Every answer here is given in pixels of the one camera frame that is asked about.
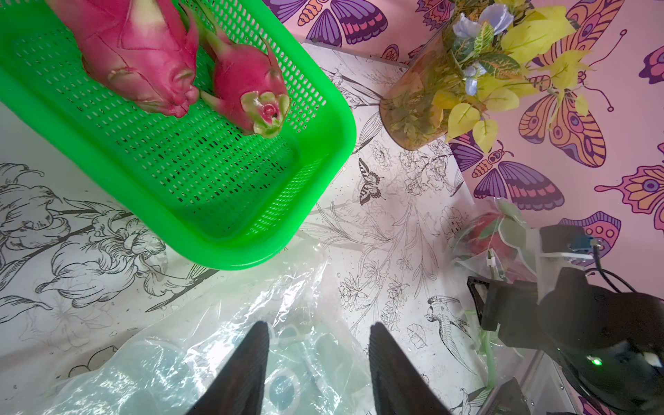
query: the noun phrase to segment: butterfly illustration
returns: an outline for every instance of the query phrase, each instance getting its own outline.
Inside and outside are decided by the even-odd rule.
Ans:
[[[360,173],[362,173],[362,178],[365,180],[362,190],[360,190],[360,205],[369,202],[371,198],[377,199],[380,197],[380,189],[378,184],[380,183],[380,177],[372,171],[369,171],[369,167],[360,157],[359,161]]]
[[[484,176],[476,186],[473,196],[478,199],[507,198],[509,190],[512,203],[521,210],[551,210],[565,203],[565,198],[558,187],[542,173],[521,163],[503,160],[505,154],[512,157],[514,154],[505,151],[503,143],[496,142],[501,148],[489,155],[485,155],[475,143],[472,131],[455,138],[450,143],[461,171],[475,166],[472,176]]]
[[[307,39],[312,42],[341,46],[339,24],[347,44],[367,41],[387,29],[387,18],[367,0],[263,0],[272,13],[285,23],[300,11],[297,25],[316,19]],[[323,10],[329,1],[330,8]]]
[[[592,48],[613,21],[623,3],[624,0],[579,1],[567,12],[567,18],[576,21],[579,29],[574,34],[554,43],[544,55],[535,57],[532,60],[534,67],[551,65],[558,56],[567,50],[589,50]],[[626,33],[627,30],[620,33],[620,39],[611,49],[611,52]],[[607,54],[590,66],[606,59],[608,56]],[[614,108],[606,95],[600,90],[587,87],[585,79],[586,72],[579,72],[578,83],[586,89],[600,92],[609,105],[608,111],[612,112]],[[538,86],[540,91],[552,88],[551,78],[548,75],[535,76],[529,78],[529,80],[535,86]],[[519,134],[531,143],[541,144],[548,133],[551,143],[563,150],[569,158],[588,167],[603,165],[606,160],[606,144],[595,117],[590,112],[587,116],[579,115],[576,112],[576,94],[570,90],[563,92],[564,98],[557,112],[558,100],[554,94],[548,94],[531,105],[521,117]],[[549,128],[549,119],[552,114],[556,114],[556,116]]]
[[[399,60],[399,46],[391,44],[385,48],[381,58],[397,62]]]
[[[454,3],[450,0],[418,0],[417,6],[415,12],[426,12],[423,22],[431,26],[429,31],[440,29],[450,20],[454,11]]]
[[[616,244],[622,222],[610,214],[599,211],[595,212],[592,216],[581,220],[563,218],[560,220],[559,224],[583,227],[586,231],[586,235],[600,241],[600,258],[602,258],[608,254],[611,248]],[[572,263],[579,265],[583,261],[584,260],[572,261]]]
[[[664,153],[664,143],[657,148]],[[597,192],[608,190],[621,191],[622,202],[634,213],[651,214],[657,208],[655,229],[664,230],[664,165],[639,166],[633,175],[623,176],[618,186],[595,186]]]
[[[648,78],[649,84],[664,81],[664,46],[652,52],[643,59],[645,68],[639,72],[642,78]]]

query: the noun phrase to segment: white patterned floor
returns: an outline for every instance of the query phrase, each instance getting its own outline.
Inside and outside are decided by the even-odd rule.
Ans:
[[[356,338],[366,345],[382,321],[442,401],[468,415],[479,402],[461,404],[482,385],[442,271],[472,203],[456,162],[441,141],[408,153],[382,128],[380,94],[403,68],[305,48],[346,97],[359,138],[295,239],[328,249],[338,278],[330,295]],[[0,131],[0,413],[11,414],[233,273],[172,251],[1,104]],[[17,220],[42,230],[17,237]],[[63,288],[62,278],[75,284]]]

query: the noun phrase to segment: purple butterfly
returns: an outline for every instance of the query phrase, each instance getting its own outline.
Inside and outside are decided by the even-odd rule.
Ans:
[[[297,18],[298,26],[304,26],[317,18],[307,35],[307,39],[312,42],[341,46],[339,24],[341,24],[347,44],[367,41],[387,29],[385,14],[367,0],[263,1],[282,23],[293,17],[300,9],[301,13]],[[323,10],[322,3],[328,1],[330,8]]]
[[[486,175],[476,186],[473,196],[478,199],[507,198],[509,189],[512,203],[521,210],[552,210],[565,203],[565,198],[558,187],[542,173],[521,163],[504,161],[505,154],[512,157],[514,154],[511,151],[505,151],[503,143],[500,141],[498,144],[501,145],[501,148],[493,151],[486,158],[475,143],[472,131],[457,137],[450,144],[461,171],[477,165],[472,176]]]
[[[640,77],[648,78],[649,84],[664,81],[664,46],[646,56],[643,63],[645,68],[639,73]]]

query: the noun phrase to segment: bird illustration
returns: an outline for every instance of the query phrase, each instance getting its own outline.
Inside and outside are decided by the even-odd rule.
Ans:
[[[440,339],[443,341],[445,347],[448,348],[452,356],[454,356],[463,367],[475,374],[473,369],[463,361],[461,354],[459,354],[459,349],[457,348],[456,343],[454,343],[454,338],[452,337],[452,326],[457,327],[470,337],[470,334],[466,329],[468,323],[453,315],[448,307],[448,303],[460,303],[460,301],[456,298],[447,297],[445,295],[434,295],[428,300],[428,303],[431,306],[426,314],[426,319],[431,322],[437,321],[440,324],[438,334],[440,334]]]
[[[464,388],[461,388],[461,393],[463,398],[461,403],[459,403],[454,408],[450,408],[450,412],[454,413],[455,410],[461,409],[460,415],[468,415],[472,408],[479,408],[484,405],[484,402],[487,400],[489,393],[491,393],[490,388],[480,388],[474,392],[466,392]]]

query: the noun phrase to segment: yellow artificial leaf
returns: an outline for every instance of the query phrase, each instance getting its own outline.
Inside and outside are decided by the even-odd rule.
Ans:
[[[417,92],[424,89],[424,85],[422,84],[422,78],[420,77],[419,73],[413,71],[412,80],[409,82],[409,85],[410,85],[411,94],[416,94]]]
[[[510,91],[514,92],[519,98],[523,98],[525,96],[533,95],[539,92],[539,90],[535,88],[533,84],[531,84],[527,80],[508,84],[505,85],[505,87]]]
[[[589,109],[588,109],[588,101],[586,101],[586,97],[579,94],[576,97],[575,106],[576,106],[576,113],[577,114],[579,114],[580,116],[583,116],[583,117],[588,115]]]
[[[448,119],[448,141],[469,132],[479,121],[479,111],[470,104],[462,102],[457,104]]]
[[[588,50],[568,50],[547,68],[553,86],[561,91],[572,89],[578,82],[579,61],[588,54]]]
[[[498,88],[483,101],[489,111],[509,111],[519,107],[519,97],[509,89]]]
[[[443,118],[445,118],[445,110],[441,107],[432,106],[431,116],[429,116],[429,124],[431,124],[433,128],[438,129]]]
[[[477,79],[477,99],[484,101],[493,91],[502,88],[508,80],[500,80],[491,75],[483,75]]]
[[[460,102],[461,100],[450,91],[439,89],[434,94],[434,99],[431,101],[431,105],[434,107],[439,107],[442,110],[451,110]]]
[[[565,6],[537,7],[526,14],[524,22],[535,20],[567,20],[567,10]]]
[[[498,137],[498,123],[495,120],[478,121],[473,127],[473,138],[485,153],[489,153]]]
[[[547,20],[521,23],[503,35],[501,46],[512,59],[524,64],[555,43],[550,36],[555,26],[555,22]]]
[[[519,7],[523,6],[526,3],[526,0],[496,0],[496,3],[509,7]]]
[[[477,79],[477,98],[484,101],[493,91],[505,87],[519,98],[539,92],[527,79],[500,80],[492,76],[480,76]]]
[[[545,53],[552,44],[575,32],[564,14],[557,7],[540,7],[531,12],[518,25],[509,29],[501,40],[501,46],[510,57],[523,64],[538,54]]]

